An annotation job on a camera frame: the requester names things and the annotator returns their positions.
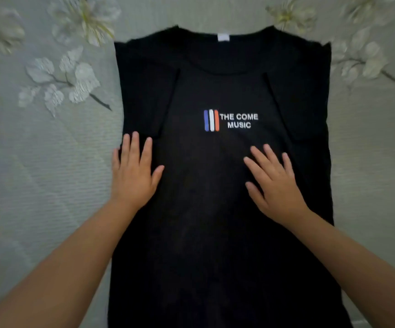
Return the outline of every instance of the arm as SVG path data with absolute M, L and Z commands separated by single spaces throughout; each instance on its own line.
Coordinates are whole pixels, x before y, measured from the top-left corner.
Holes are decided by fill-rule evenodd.
M 284 167 L 269 145 L 266 155 L 252 147 L 257 163 L 245 157 L 263 190 L 246 183 L 260 211 L 290 230 L 321 261 L 375 328 L 395 328 L 395 268 L 321 219 L 307 207 L 296 186 L 290 159 Z
M 113 153 L 111 199 L 0 302 L 0 328 L 78 327 L 121 236 L 156 191 L 149 138 L 141 160 L 138 133 Z

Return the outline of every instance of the neckline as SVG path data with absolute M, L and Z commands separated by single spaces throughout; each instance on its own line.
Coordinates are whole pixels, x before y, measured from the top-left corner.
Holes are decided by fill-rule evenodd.
M 238 75 L 256 70 L 271 55 L 277 33 L 274 26 L 269 26 L 253 33 L 230 35 L 229 42 L 219 42 L 215 33 L 198 33 L 179 26 L 172 29 L 184 59 L 193 67 L 213 75 Z M 224 53 L 231 56 L 231 52 L 238 52 L 236 47 L 241 50 L 240 54 L 244 54 L 248 45 L 257 47 L 255 53 L 230 60 L 222 57 Z M 200 52 L 206 54 L 207 61 L 203 61 L 205 57 L 199 59 Z

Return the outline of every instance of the person's right hand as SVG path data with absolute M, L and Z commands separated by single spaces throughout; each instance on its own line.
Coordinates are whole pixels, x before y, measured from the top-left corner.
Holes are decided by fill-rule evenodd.
M 268 144 L 264 145 L 264 151 L 266 155 L 255 146 L 251 147 L 251 153 L 259 165 L 248 157 L 244 158 L 264 195 L 251 182 L 246 182 L 246 187 L 249 196 L 264 215 L 288 227 L 310 210 L 296 185 L 292 163 L 287 153 L 282 155 L 283 167 Z

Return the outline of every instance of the gray fabric surface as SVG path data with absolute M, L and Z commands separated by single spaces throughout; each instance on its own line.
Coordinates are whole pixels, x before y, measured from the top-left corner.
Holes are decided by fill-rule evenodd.
M 53 118 L 41 93 L 26 109 L 17 106 L 20 86 L 31 85 L 24 65 L 37 57 L 59 64 L 69 47 L 51 35 L 51 0 L 0 0 L 16 8 L 25 45 L 0 57 L 0 298 L 58 246 L 108 198 L 110 154 L 121 139 L 123 111 L 113 44 L 85 47 L 111 105 L 66 98 Z M 122 15 L 116 40 L 126 41 L 178 24 L 201 32 L 250 33 L 272 24 L 266 5 L 281 0 L 117 0 Z M 317 8 L 318 41 L 350 37 L 356 27 L 338 18 L 339 0 L 306 0 Z M 373 38 L 391 60 L 395 75 L 395 21 L 375 28 Z M 332 76 L 329 102 L 332 187 L 336 225 L 395 266 L 395 84 L 381 77 L 356 82 L 349 91 Z M 102 280 L 83 327 L 105 327 L 110 270 Z M 356 327 L 362 316 L 350 304 Z

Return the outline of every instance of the t-shirt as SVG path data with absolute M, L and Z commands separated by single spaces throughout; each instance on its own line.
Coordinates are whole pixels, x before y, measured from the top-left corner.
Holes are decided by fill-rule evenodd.
M 123 133 L 152 137 L 152 168 L 166 168 L 114 252 L 109 326 L 350 327 L 337 282 L 250 199 L 243 162 L 252 145 L 287 152 L 333 223 L 330 45 L 173 27 L 115 48 Z

